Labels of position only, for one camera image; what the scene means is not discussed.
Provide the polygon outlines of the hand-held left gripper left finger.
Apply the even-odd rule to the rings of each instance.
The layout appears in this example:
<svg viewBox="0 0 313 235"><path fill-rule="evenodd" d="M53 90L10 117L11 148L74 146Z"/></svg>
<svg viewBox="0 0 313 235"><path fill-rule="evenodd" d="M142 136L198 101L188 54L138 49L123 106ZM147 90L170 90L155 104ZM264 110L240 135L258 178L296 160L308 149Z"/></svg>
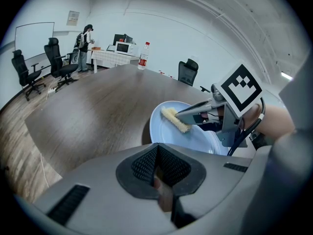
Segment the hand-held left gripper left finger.
<svg viewBox="0 0 313 235"><path fill-rule="evenodd" d="M166 235L177 228L157 200L138 199L126 192L116 178L117 166L147 148L133 147L90 159L47 189L34 203L45 214L75 185L89 188L65 228L87 235Z"/></svg>

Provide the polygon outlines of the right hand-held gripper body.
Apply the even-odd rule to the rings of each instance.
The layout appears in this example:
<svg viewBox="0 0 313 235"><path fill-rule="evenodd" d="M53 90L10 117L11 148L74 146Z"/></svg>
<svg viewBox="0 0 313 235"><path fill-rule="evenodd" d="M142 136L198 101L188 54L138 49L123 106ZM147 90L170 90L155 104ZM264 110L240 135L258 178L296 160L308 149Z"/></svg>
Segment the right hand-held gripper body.
<svg viewBox="0 0 313 235"><path fill-rule="evenodd" d="M264 93L255 72L239 62L220 82L212 84L212 107L223 107L222 128L217 136L222 145L230 148L246 147L246 137L264 118ZM261 112L249 126L243 118L253 105L261 102Z"/></svg>

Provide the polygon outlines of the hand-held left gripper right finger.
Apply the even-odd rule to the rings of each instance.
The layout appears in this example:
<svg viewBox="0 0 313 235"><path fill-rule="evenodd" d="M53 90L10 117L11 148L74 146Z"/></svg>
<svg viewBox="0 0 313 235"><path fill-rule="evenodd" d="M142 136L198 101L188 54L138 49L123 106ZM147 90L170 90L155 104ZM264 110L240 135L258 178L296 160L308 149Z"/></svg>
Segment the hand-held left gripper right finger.
<svg viewBox="0 0 313 235"><path fill-rule="evenodd" d="M234 190L251 160L159 144L160 204L180 234L242 235L247 198Z"/></svg>

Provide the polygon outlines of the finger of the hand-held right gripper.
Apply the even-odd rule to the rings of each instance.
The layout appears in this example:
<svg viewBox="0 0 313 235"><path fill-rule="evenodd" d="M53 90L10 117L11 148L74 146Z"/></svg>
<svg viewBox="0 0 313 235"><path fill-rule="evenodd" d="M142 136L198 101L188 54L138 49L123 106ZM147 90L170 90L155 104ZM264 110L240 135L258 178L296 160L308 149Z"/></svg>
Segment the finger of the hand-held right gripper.
<svg viewBox="0 0 313 235"><path fill-rule="evenodd" d="M192 125L222 125L222 120L218 113L196 113L191 115L185 115L181 119L182 122Z"/></svg>
<svg viewBox="0 0 313 235"><path fill-rule="evenodd" d="M175 117L189 118L197 115L201 118L223 118L224 106L219 106L214 100L206 100L179 111Z"/></svg>

